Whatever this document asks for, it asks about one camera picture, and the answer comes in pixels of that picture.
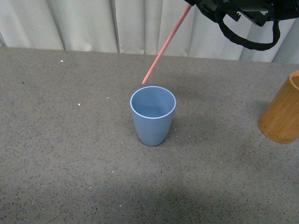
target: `plastic cup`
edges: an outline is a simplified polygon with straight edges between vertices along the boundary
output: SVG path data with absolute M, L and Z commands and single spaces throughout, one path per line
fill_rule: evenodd
M 131 97 L 133 121 L 140 140 L 147 146 L 161 144 L 169 132 L 176 98 L 167 89 L 147 86 Z

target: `pink rod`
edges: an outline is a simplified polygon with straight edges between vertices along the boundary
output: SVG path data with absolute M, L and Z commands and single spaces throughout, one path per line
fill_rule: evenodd
M 148 80 L 150 74 L 152 73 L 152 71 L 154 70 L 155 66 L 157 65 L 158 61 L 160 60 L 162 54 L 164 53 L 164 51 L 166 50 L 168 44 L 170 43 L 170 41 L 172 40 L 173 36 L 176 34 L 179 26 L 182 24 L 183 20 L 185 19 L 185 17 L 187 16 L 188 12 L 190 11 L 190 8 L 192 6 L 188 4 L 188 6 L 185 8 L 183 14 L 181 15 L 181 17 L 179 18 L 176 26 L 174 27 L 172 33 L 169 35 L 169 37 L 167 38 L 167 41 L 165 42 L 164 46 L 162 47 L 160 53 L 158 54 L 158 56 L 156 57 L 154 63 L 152 64 L 151 68 L 149 69 L 148 73 L 146 74 L 146 76 L 144 77 L 142 84 L 145 84 L 146 81 Z

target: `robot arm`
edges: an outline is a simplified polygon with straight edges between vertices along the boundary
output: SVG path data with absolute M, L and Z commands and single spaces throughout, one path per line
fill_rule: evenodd
M 280 38 L 278 22 L 299 17 L 299 0 L 185 0 L 190 5 L 196 5 L 207 18 L 218 23 L 223 34 L 236 44 L 248 49 L 268 50 Z M 243 14 L 254 24 L 263 26 L 268 21 L 273 21 L 273 42 L 256 43 L 239 37 L 223 22 L 229 15 L 239 21 Z

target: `bamboo cup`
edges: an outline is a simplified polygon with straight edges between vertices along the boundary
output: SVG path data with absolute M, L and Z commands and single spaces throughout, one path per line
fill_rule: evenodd
M 299 70 L 288 77 L 258 126 L 266 137 L 278 143 L 291 143 L 299 137 Z

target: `curtain fold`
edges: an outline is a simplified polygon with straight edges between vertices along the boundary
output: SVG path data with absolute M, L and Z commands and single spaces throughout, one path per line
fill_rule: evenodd
M 184 11 L 184 0 L 0 0 L 0 46 L 156 55 Z M 239 36 L 272 41 L 244 16 L 224 19 Z M 164 55 L 299 63 L 299 19 L 279 22 L 281 37 L 267 51 L 230 42 L 192 7 Z

